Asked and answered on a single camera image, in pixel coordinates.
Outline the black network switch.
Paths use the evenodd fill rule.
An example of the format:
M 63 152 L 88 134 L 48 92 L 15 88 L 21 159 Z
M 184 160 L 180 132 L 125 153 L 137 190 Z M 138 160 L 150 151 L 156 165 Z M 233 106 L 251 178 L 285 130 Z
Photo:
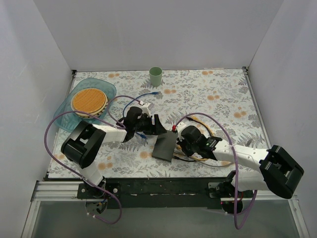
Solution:
M 171 162 L 177 137 L 177 133 L 169 130 L 166 133 L 159 135 L 152 152 L 152 157 L 166 162 Z

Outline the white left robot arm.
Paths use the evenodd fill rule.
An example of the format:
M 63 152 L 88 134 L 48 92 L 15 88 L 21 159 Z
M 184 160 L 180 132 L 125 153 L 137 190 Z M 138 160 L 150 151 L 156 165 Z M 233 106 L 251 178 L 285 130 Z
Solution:
M 109 125 L 96 125 L 81 121 L 61 146 L 61 152 L 74 163 L 89 185 L 88 192 L 94 198 L 105 194 L 104 177 L 100 174 L 95 158 L 103 143 L 125 143 L 134 137 L 136 132 L 145 135 L 161 135 L 167 132 L 157 114 L 151 115 L 146 106 L 131 107 L 120 122 L 124 129 Z

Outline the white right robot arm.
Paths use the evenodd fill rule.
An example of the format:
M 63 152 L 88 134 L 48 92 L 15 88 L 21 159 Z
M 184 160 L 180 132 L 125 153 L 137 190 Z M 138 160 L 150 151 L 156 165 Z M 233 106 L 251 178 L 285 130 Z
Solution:
M 184 123 L 175 126 L 174 130 L 178 133 L 177 144 L 186 156 L 197 153 L 204 159 L 250 168 L 238 172 L 224 184 L 224 191 L 230 197 L 246 190 L 269 190 L 290 199 L 304 175 L 304 169 L 281 146 L 273 145 L 270 149 L 232 146 L 220 137 L 205 137 L 198 128 Z

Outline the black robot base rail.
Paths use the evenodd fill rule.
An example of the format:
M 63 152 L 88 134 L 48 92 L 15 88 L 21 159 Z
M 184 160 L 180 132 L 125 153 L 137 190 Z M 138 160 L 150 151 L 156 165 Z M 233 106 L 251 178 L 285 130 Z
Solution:
M 205 207 L 232 214 L 234 188 L 225 177 L 108 178 L 100 184 L 114 198 L 83 182 L 78 199 L 96 202 L 96 209 Z

